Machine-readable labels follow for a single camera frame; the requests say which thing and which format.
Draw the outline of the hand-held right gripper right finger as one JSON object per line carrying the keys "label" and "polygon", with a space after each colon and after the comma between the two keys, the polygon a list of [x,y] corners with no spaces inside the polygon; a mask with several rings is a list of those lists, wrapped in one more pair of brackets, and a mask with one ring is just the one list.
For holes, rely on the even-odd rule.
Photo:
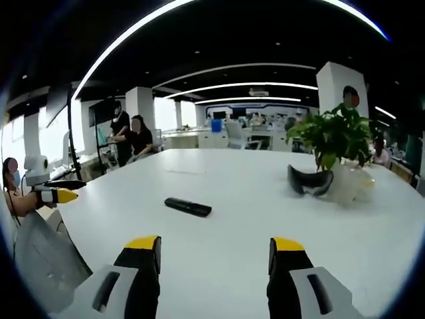
{"label": "hand-held right gripper right finger", "polygon": [[362,318],[353,295],[323,267],[314,267],[303,245],[270,239],[266,289],[270,318]]}

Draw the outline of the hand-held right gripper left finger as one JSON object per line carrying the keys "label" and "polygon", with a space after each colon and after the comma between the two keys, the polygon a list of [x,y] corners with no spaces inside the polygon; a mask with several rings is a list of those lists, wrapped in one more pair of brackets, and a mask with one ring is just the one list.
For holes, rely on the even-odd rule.
{"label": "hand-held right gripper left finger", "polygon": [[155,318],[160,295],[161,237],[130,241],[113,265],[93,273],[63,311],[50,318]]}

